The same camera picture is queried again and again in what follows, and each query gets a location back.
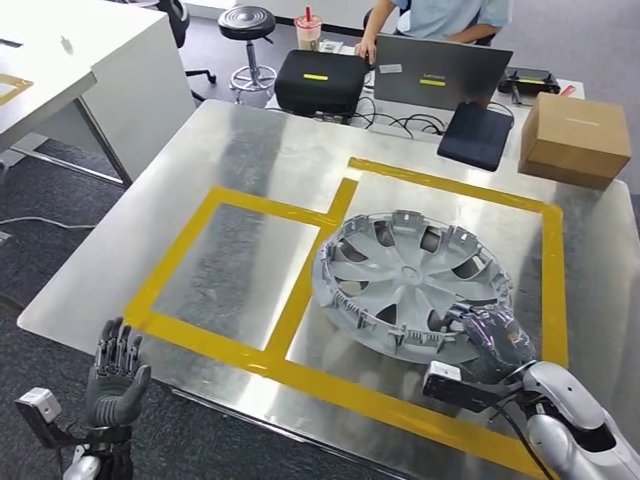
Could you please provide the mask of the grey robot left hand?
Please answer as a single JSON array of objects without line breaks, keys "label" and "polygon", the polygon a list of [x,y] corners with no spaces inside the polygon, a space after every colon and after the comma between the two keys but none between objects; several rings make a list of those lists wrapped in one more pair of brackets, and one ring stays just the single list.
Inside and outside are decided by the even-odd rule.
[{"label": "grey robot left hand", "polygon": [[152,377],[152,367],[140,353],[142,341],[122,317],[103,326],[88,376],[85,412],[89,426],[127,426],[140,416]]}]

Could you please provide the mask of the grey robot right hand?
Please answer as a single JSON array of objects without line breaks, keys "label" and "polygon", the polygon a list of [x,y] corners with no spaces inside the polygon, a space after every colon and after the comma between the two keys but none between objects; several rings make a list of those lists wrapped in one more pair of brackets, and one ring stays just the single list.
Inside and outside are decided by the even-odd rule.
[{"label": "grey robot right hand", "polygon": [[460,324],[475,350],[464,368],[479,383],[497,384],[537,360],[534,342],[509,307],[456,303],[445,319]]}]

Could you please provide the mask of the person's right hand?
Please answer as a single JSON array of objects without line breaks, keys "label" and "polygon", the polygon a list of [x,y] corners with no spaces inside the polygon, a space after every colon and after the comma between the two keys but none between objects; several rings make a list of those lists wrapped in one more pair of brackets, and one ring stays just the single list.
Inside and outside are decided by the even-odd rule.
[{"label": "person's right hand", "polygon": [[376,60],[376,37],[364,35],[355,45],[355,54],[373,66]]}]

